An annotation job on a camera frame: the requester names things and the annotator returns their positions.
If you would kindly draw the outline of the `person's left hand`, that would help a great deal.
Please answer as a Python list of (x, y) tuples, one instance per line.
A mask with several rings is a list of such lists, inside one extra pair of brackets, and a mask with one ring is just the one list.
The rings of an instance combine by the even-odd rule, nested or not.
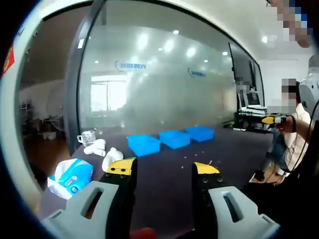
[(156, 239), (157, 235), (152, 228), (142, 228), (130, 233), (129, 239)]

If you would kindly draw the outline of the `person's right hand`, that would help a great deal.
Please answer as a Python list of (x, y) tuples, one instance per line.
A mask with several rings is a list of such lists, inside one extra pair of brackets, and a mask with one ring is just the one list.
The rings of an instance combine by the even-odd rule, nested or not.
[(284, 121), (278, 125), (278, 129), (286, 133), (294, 133), (297, 129), (297, 122), (293, 116), (287, 116)]

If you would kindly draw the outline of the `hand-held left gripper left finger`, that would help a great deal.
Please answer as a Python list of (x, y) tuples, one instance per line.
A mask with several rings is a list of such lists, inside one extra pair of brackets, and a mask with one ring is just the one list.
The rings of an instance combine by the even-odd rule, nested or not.
[(43, 225), (56, 239), (128, 239), (137, 171), (135, 157), (115, 161), (100, 181), (90, 182)]

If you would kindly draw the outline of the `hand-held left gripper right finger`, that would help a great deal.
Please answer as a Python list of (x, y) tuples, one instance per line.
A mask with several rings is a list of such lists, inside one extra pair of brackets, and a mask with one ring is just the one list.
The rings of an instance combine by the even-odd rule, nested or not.
[(210, 164), (192, 165), (192, 211), (198, 239), (274, 239), (280, 225)]

